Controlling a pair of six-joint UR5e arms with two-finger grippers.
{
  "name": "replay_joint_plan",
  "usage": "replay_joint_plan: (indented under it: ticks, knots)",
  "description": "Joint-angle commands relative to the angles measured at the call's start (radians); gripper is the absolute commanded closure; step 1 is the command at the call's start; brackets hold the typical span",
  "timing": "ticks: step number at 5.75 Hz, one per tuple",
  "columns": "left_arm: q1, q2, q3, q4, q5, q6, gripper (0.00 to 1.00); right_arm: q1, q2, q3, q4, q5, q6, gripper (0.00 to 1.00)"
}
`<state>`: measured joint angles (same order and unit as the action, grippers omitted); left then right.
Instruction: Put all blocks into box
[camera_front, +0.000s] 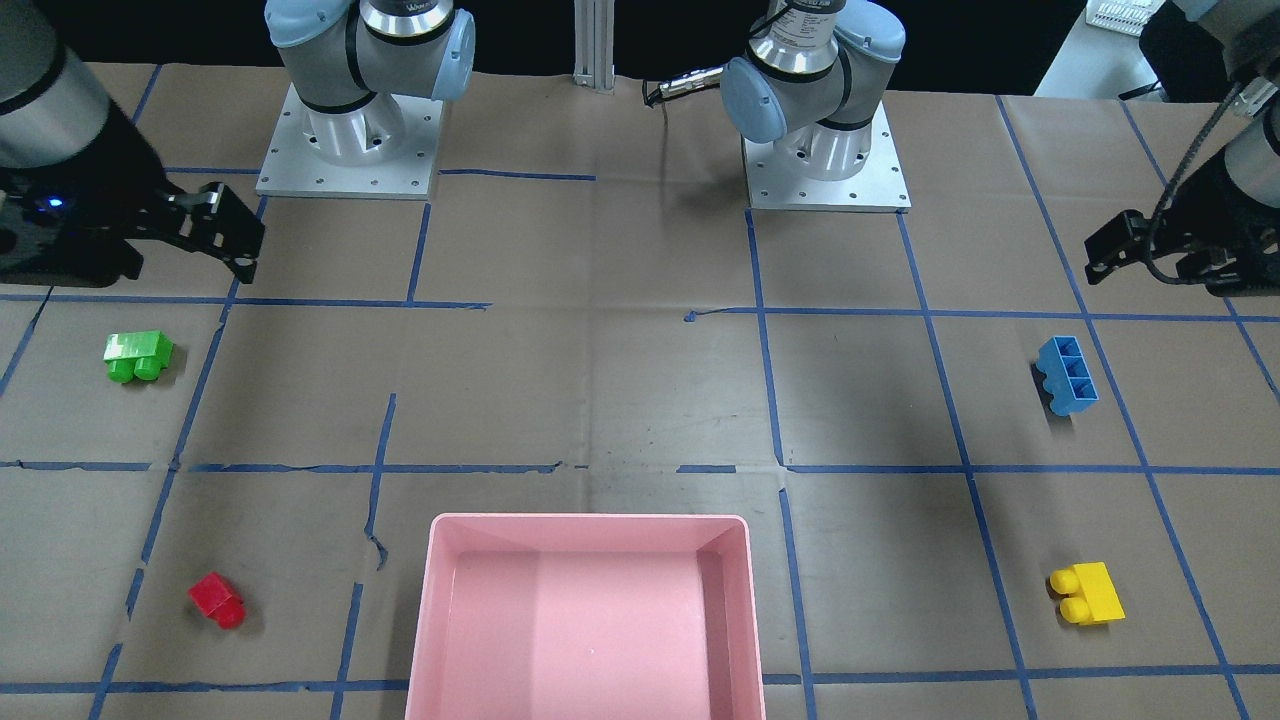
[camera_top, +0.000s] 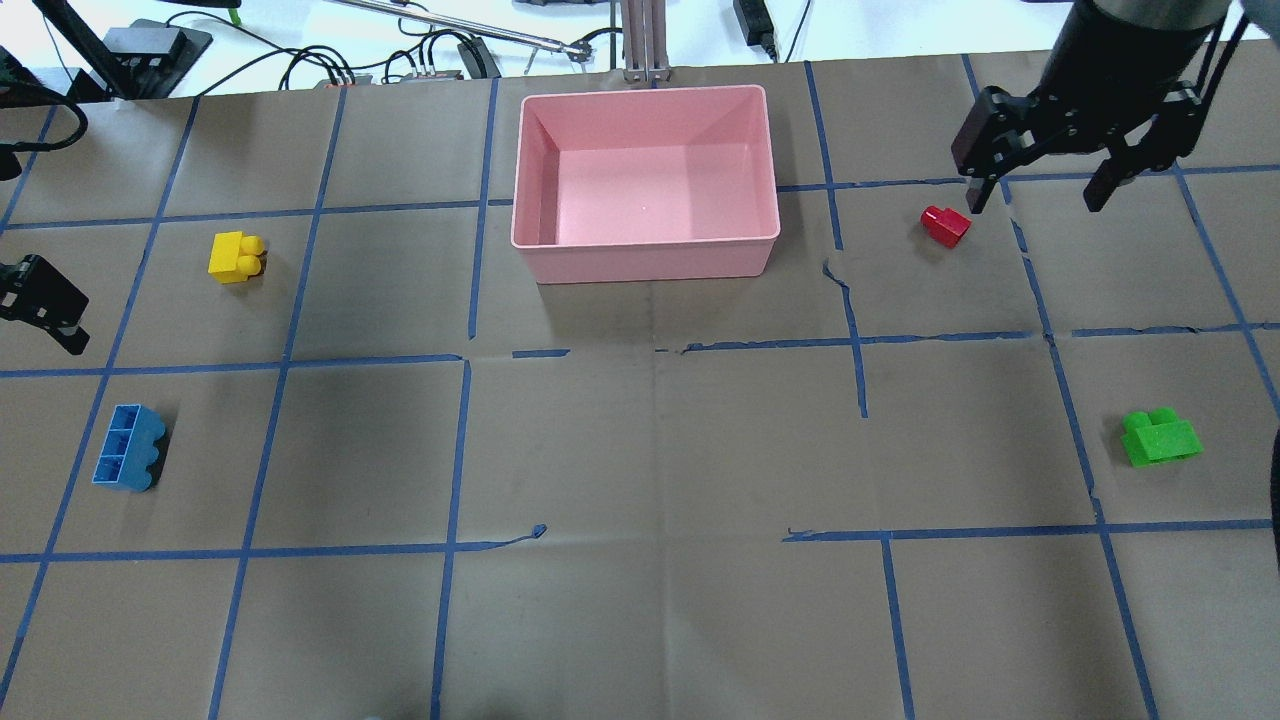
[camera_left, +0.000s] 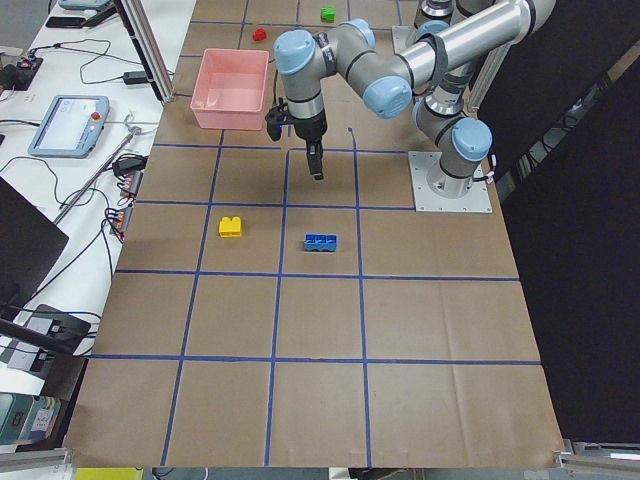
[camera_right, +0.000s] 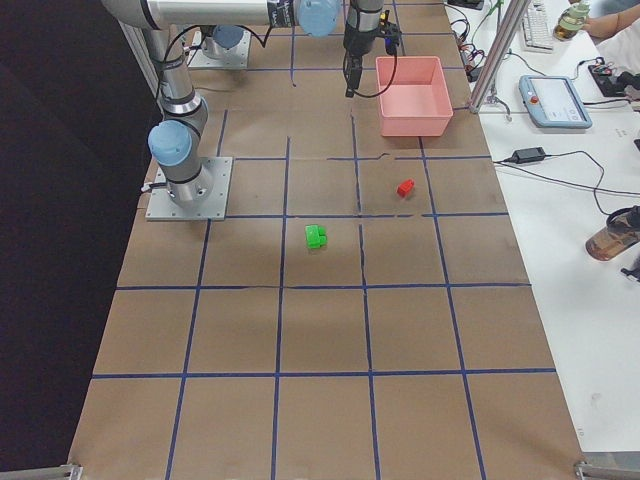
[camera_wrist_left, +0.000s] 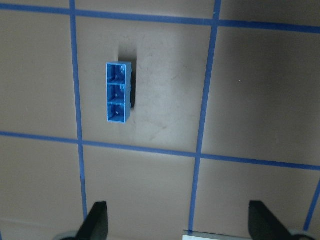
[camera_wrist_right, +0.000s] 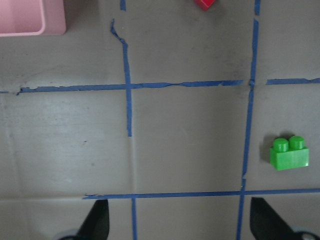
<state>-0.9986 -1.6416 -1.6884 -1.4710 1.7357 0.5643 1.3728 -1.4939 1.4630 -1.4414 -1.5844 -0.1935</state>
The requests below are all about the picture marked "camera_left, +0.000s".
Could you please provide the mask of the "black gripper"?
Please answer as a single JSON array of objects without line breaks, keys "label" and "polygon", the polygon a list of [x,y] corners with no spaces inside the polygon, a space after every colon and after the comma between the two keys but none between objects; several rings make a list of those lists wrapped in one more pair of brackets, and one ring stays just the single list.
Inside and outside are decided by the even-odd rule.
[{"label": "black gripper", "polygon": [[294,118],[293,125],[296,135],[306,143],[306,159],[309,173],[314,180],[324,179],[322,138],[328,129],[325,113],[319,113],[311,118]]}]

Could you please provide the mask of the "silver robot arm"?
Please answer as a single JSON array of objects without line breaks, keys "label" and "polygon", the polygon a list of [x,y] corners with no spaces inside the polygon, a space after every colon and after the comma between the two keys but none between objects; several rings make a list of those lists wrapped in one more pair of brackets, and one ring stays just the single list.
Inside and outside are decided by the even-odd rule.
[{"label": "silver robot arm", "polygon": [[552,1],[497,1],[472,11],[457,2],[452,24],[435,33],[418,27],[413,42],[391,56],[376,51],[375,35],[363,19],[316,34],[287,31],[274,43],[285,95],[265,116],[269,137],[277,141],[283,126],[293,126],[306,143],[310,174],[320,180],[322,137],[327,131],[322,79],[342,76],[382,119],[402,113],[420,88],[424,95],[414,106],[414,122],[442,151],[434,176],[444,185],[437,194],[453,197],[454,187],[472,183],[477,165],[490,150],[463,137],[462,126],[469,119],[462,113],[462,95],[478,58],[534,34],[554,6]]},{"label": "silver robot arm", "polygon": [[417,36],[436,34],[463,19],[455,1],[422,0],[417,5],[414,27]]}]

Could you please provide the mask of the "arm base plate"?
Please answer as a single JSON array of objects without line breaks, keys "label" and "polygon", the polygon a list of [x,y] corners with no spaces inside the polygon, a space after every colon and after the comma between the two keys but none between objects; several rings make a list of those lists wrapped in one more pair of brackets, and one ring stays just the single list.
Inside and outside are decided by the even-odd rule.
[{"label": "arm base plate", "polygon": [[493,212],[485,180],[477,164],[471,177],[457,179],[441,168],[440,152],[408,153],[414,206],[418,213],[491,214]]},{"label": "arm base plate", "polygon": [[415,42],[416,28],[413,26],[393,26],[391,28],[393,51],[400,53]]}]

